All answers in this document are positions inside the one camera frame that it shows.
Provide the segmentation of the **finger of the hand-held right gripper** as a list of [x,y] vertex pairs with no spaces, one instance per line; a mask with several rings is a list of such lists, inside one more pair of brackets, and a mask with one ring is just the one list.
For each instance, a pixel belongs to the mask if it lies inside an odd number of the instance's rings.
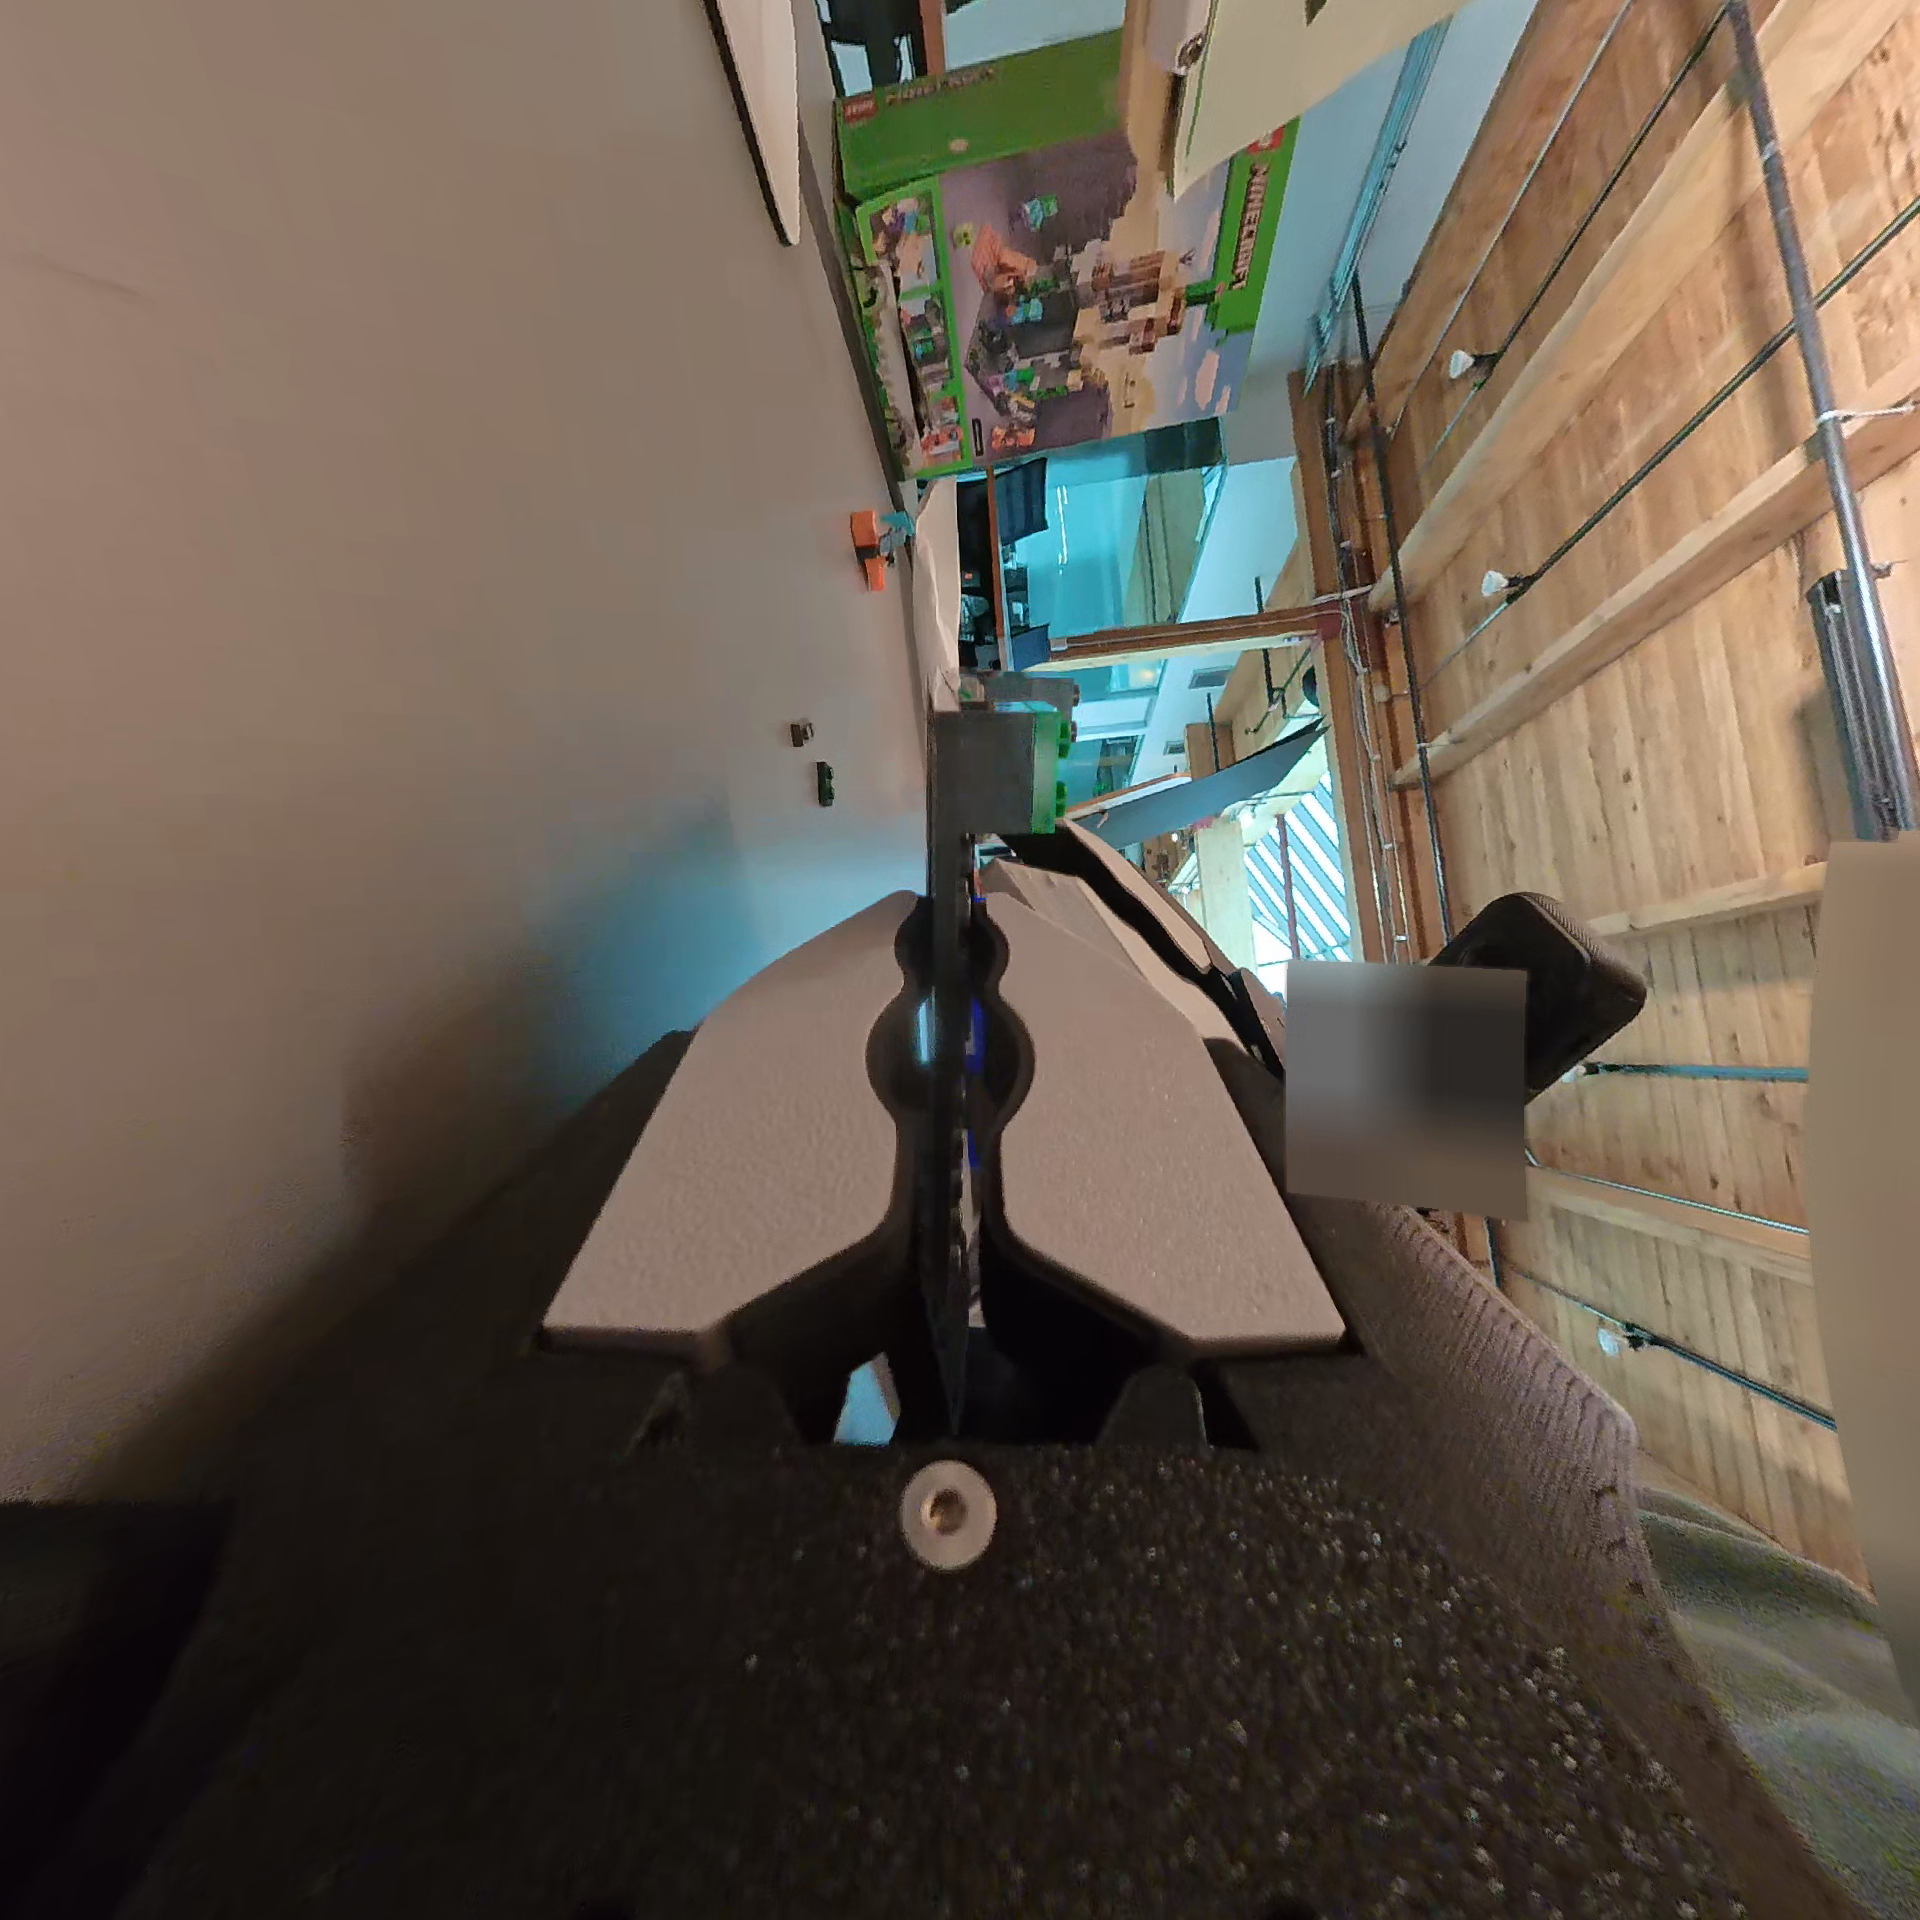
[[1107,908],[1087,880],[1000,857],[982,870],[984,895],[1008,895],[1084,943],[1126,959],[1203,1037],[1216,1032],[1216,1006],[1187,974],[1161,959],[1129,920]]
[[1074,820],[1049,831],[1049,868],[1081,880],[1092,900],[1152,953],[1148,977],[1159,988],[1182,984],[1184,1009],[1204,1001],[1215,1023],[1274,1074],[1284,1071],[1287,1023],[1283,1001],[1257,970],[1235,965],[1211,934],[1139,865]]

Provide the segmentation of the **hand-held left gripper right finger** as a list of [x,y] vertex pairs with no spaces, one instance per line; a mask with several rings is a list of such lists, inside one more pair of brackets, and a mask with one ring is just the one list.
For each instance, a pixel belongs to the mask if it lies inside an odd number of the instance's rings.
[[1099,1432],[1164,1368],[1195,1402],[1227,1372],[1343,1358],[1343,1309],[1227,1068],[1126,959],[1020,900],[978,904],[976,1432]]

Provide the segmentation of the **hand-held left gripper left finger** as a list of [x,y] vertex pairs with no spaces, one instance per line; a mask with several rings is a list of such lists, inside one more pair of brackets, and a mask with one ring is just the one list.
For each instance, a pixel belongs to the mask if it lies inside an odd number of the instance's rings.
[[699,1023],[545,1309],[548,1350],[743,1364],[807,1440],[832,1437],[911,1293],[915,1168],[873,1037],[920,904],[864,904]]

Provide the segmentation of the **grey baseplate brick build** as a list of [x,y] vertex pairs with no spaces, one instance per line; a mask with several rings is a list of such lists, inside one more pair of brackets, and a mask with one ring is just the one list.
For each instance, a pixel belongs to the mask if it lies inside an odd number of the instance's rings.
[[975,880],[982,840],[1008,842],[1060,820],[1052,773],[1059,713],[963,704],[929,718],[929,889],[920,962],[921,1116],[915,1148],[920,1349],[913,1421],[960,1432],[968,1401],[969,1272],[963,1189],[968,1057],[982,962]]

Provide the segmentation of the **pale green instruction booklet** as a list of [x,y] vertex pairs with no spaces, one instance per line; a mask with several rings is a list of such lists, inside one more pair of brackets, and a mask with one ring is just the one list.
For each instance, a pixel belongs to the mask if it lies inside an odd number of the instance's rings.
[[1457,12],[1459,2],[1215,2],[1182,85],[1172,197]]

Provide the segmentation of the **person's right forearm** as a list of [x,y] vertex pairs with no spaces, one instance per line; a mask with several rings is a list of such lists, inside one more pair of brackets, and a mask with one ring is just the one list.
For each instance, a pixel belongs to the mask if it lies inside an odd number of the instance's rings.
[[1919,1730],[1878,1604],[1714,1504],[1639,1493],[1680,1641],[1775,1800],[1870,1912],[1919,1914]]

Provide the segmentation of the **grey desk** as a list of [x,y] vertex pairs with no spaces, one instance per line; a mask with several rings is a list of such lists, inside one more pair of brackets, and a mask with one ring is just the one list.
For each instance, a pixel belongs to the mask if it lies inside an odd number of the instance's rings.
[[921,886],[921,688],[707,5],[2,40],[4,1498],[193,1497],[665,1031]]

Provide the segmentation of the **green toy brick set box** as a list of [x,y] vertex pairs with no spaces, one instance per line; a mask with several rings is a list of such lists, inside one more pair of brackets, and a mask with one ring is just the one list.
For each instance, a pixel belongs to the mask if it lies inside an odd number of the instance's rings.
[[1113,30],[834,105],[838,224],[904,480],[1235,407],[1299,121],[1177,183],[1182,92]]

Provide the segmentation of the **white and wood book stand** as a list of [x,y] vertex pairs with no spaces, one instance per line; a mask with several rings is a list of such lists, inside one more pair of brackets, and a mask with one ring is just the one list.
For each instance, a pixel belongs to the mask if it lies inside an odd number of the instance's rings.
[[[710,22],[759,191],[786,246],[807,225],[802,128],[809,20],[786,2],[710,5]],[[1127,5],[1120,26],[832,98],[827,178],[864,200],[913,178],[1126,132],[1164,169],[1182,87],[1204,48],[1208,5]]]

